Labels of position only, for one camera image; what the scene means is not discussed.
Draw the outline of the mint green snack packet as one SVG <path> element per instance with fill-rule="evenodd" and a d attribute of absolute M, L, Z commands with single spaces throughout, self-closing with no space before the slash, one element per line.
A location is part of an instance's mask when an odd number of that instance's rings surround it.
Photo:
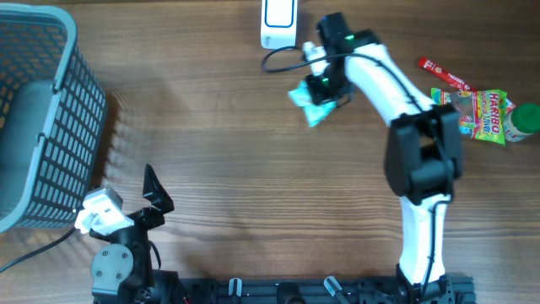
<path fill-rule="evenodd" d="M 294 90 L 288 92 L 288 96 L 296 106 L 303 110 L 305 119 L 310 128 L 314 128 L 320 122 L 324 121 L 337 107 L 337 102 L 335 100 L 316 105 L 311 98 L 305 81 L 300 81 Z"/>

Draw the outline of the red Nescafe stick packet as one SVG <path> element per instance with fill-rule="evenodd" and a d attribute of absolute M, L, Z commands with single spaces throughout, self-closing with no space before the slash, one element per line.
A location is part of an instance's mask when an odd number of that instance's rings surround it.
<path fill-rule="evenodd" d="M 441 65 L 429 60 L 426 57 L 421 57 L 418 60 L 418 66 L 427 72 L 433 74 L 438 79 L 443 80 L 445 83 L 450 85 L 451 87 L 463 90 L 463 91 L 474 91 L 475 88 L 473 88 L 470 84 L 466 83 L 463 79 L 457 77 L 456 75 L 450 73 L 445 68 L 441 67 Z"/>

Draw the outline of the Haribo gummy worms bag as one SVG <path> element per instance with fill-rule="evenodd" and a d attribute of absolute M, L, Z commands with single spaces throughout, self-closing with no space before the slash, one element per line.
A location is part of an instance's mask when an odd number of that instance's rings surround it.
<path fill-rule="evenodd" d="M 506 114 L 503 90 L 454 91 L 437 88 L 430 91 L 437 105 L 452 104 L 459 112 L 459 130 L 463 136 L 505 145 L 502 119 Z"/>

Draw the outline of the green lid jar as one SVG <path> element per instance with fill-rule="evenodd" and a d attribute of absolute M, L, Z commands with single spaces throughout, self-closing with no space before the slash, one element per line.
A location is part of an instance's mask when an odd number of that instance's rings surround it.
<path fill-rule="evenodd" d="M 505 115 L 505 140 L 518 142 L 539 131 L 539 105 L 527 103 Z"/>

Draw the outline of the small red carton box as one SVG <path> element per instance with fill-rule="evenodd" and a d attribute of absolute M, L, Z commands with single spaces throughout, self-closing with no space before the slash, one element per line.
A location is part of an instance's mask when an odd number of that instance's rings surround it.
<path fill-rule="evenodd" d="M 505 114 L 510 114 L 515 108 L 516 108 L 516 105 L 512 103 L 508 98 L 506 98 L 505 99 Z"/>

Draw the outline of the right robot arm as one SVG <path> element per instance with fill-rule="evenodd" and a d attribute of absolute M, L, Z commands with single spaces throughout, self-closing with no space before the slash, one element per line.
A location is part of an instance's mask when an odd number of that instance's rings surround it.
<path fill-rule="evenodd" d="M 462 174 L 459 115 L 438 106 L 392 61 L 371 30 L 353 32 L 341 13 L 316 26 L 321 49 L 304 48 L 305 77 L 316 106 L 359 88 L 388 127 L 384 172 L 402 210 L 402 253 L 395 303 L 456 303 L 460 296 L 442 261 L 444 221 Z"/>

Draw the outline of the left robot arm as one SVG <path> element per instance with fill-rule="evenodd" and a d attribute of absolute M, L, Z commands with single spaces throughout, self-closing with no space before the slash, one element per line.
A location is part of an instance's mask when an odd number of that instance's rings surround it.
<path fill-rule="evenodd" d="M 143 198 L 151 205 L 127 216 L 133 225 L 107 236 L 92 231 L 92 237 L 108 243 L 94 257 L 90 272 L 95 304 L 172 303 L 179 284 L 176 272 L 154 269 L 151 254 L 160 259 L 148 231 L 165 223 L 165 214 L 175 209 L 151 165 L 144 169 Z"/>

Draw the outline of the white barcode scanner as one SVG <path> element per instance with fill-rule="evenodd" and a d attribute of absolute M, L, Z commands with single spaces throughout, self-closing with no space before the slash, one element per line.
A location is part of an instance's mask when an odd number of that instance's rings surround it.
<path fill-rule="evenodd" d="M 296 44 L 298 0 L 262 0 L 261 46 L 275 50 Z"/>

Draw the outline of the grey plastic shopping basket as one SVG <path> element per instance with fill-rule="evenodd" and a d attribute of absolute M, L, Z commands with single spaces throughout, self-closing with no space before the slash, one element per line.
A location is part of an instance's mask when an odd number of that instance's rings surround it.
<path fill-rule="evenodd" d="M 2 231 L 75 221 L 107 114 L 73 17 L 58 7 L 2 3 Z"/>

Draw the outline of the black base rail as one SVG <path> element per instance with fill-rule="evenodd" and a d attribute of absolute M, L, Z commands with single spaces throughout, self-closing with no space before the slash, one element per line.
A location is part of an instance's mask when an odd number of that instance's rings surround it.
<path fill-rule="evenodd" d="M 396 276 L 340 280 L 182 279 L 175 296 L 180 304 L 287 304 L 287 303 L 426 303 L 476 304 L 473 279 L 446 275 L 428 284 L 408 286 Z"/>

